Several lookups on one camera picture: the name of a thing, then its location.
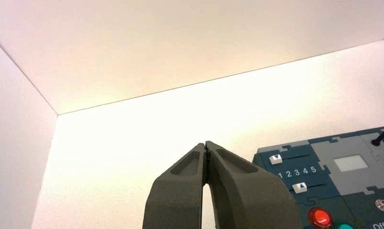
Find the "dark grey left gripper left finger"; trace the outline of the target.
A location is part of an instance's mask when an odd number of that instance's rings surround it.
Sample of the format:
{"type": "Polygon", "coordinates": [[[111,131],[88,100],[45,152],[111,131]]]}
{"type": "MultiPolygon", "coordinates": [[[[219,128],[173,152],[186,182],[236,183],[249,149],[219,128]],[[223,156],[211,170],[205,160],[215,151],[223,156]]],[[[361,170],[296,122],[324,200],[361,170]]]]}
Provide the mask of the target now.
{"type": "Polygon", "coordinates": [[[205,145],[199,143],[156,178],[145,204],[143,228],[201,228],[207,166],[205,145]]]}

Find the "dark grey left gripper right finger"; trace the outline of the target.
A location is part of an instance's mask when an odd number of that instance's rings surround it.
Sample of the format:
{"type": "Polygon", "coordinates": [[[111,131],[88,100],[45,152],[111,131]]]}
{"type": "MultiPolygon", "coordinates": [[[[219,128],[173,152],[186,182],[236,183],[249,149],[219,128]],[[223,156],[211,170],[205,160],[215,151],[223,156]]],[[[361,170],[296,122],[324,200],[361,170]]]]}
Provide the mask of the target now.
{"type": "Polygon", "coordinates": [[[295,199],[282,180],[211,142],[208,185],[217,229],[301,229],[295,199]]]}

